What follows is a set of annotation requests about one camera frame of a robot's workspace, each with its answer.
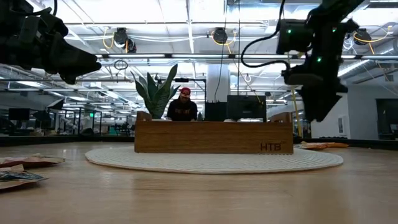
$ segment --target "man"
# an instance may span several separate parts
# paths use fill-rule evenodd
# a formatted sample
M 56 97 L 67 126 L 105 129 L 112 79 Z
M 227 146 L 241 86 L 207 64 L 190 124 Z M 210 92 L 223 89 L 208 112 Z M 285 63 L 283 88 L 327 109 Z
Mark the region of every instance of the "man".
M 196 103 L 191 101 L 190 97 L 191 90 L 187 87 L 182 88 L 179 98 L 173 100 L 169 105 L 168 119 L 172 121 L 196 121 L 198 107 Z

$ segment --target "logo on desk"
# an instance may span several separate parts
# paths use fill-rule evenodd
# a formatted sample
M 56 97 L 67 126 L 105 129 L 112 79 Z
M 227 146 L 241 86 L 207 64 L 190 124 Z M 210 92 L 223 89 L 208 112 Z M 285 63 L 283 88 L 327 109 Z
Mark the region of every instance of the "logo on desk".
M 277 152 L 282 150 L 282 141 L 264 141 L 260 143 L 260 151 L 262 152 Z

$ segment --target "ceiling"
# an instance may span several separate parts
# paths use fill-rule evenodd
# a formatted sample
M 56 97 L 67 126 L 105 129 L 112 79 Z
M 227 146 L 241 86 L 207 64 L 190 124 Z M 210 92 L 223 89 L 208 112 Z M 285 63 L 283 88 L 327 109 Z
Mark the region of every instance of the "ceiling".
M 53 7 L 53 0 L 28 0 L 35 11 L 45 7 Z M 137 54 L 238 54 L 242 49 L 260 37 L 267 36 L 275 31 L 277 24 L 280 1 L 263 0 L 58 0 L 57 17 L 61 18 L 70 32 L 66 36 L 69 44 L 93 54 L 120 54 L 123 50 L 112 45 L 112 33 L 118 27 L 127 28 L 127 34 L 137 46 Z M 289 0 L 285 6 L 284 16 L 290 19 L 305 19 L 308 12 L 317 7 L 318 0 Z M 398 8 L 377 7 L 370 5 L 371 1 L 365 1 L 348 17 L 353 18 L 361 28 L 366 28 L 373 40 L 376 52 L 383 46 L 393 42 L 396 38 L 398 26 Z M 216 27 L 226 27 L 228 35 L 228 47 L 217 45 L 211 38 L 211 33 Z M 275 54 L 278 39 L 263 41 L 254 44 L 247 51 L 248 54 Z M 353 44 L 352 38 L 346 40 L 344 54 L 347 55 L 371 55 L 368 45 L 359 46 Z M 396 54 L 395 51 L 385 54 Z M 142 103 L 134 91 L 132 82 L 134 74 L 146 74 L 160 77 L 167 76 L 172 65 L 178 63 L 178 77 L 206 78 L 207 65 L 219 63 L 219 60 L 195 60 L 195 59 L 126 59 L 129 64 L 127 70 L 119 71 L 113 66 L 114 60 L 101 59 L 103 68 L 95 73 L 89 73 L 80 77 L 77 85 L 66 85 L 62 82 L 42 83 L 53 88 L 104 88 L 104 89 L 130 89 L 132 91 L 115 91 L 116 102 Z M 359 63 L 360 61 L 348 60 L 341 69 Z M 389 75 L 394 76 L 395 66 L 392 61 L 380 61 L 389 64 L 385 68 Z M 235 63 L 238 60 L 225 60 L 229 64 L 230 74 L 235 80 L 238 69 Z M 284 84 L 280 77 L 281 65 L 270 65 L 264 68 L 241 67 L 241 73 L 249 75 L 249 83 L 254 89 L 288 90 L 290 87 Z M 386 82 L 383 74 L 377 66 L 369 67 L 367 72 L 342 75 L 341 79 L 348 85 L 396 85 L 397 82 Z M 58 80 L 56 75 L 48 76 L 44 71 L 33 69 L 33 74 L 20 73 L 32 79 Z M 240 88 L 247 88 L 244 80 L 240 79 Z M 34 87 L 21 83 L 14 83 L 15 88 Z M 186 83 L 194 89 L 195 97 L 204 100 L 204 92 L 201 83 Z M 96 102 L 108 101 L 114 103 L 110 96 L 98 96 L 87 92 L 76 94 L 75 92 L 55 91 L 64 96 L 80 96 Z M 273 93 L 272 97 L 280 98 L 283 93 Z

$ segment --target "white pillar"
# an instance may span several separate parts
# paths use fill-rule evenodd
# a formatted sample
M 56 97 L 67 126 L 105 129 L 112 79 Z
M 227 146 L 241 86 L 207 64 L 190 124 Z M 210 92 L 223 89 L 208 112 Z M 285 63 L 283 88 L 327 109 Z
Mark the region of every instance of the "white pillar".
M 219 101 L 226 103 L 227 96 L 231 93 L 230 86 L 228 64 L 209 64 L 207 68 L 206 92 L 208 102 L 216 103 Z

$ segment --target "black monitor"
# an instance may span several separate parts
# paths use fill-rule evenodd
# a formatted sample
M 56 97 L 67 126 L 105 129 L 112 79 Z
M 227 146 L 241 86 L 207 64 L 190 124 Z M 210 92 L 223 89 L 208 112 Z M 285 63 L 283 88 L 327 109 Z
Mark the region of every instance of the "black monitor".
M 227 114 L 229 119 L 262 118 L 267 122 L 266 96 L 234 96 L 227 97 Z
M 30 118 L 30 109 L 28 108 L 9 108 L 8 120 L 10 121 L 28 121 Z

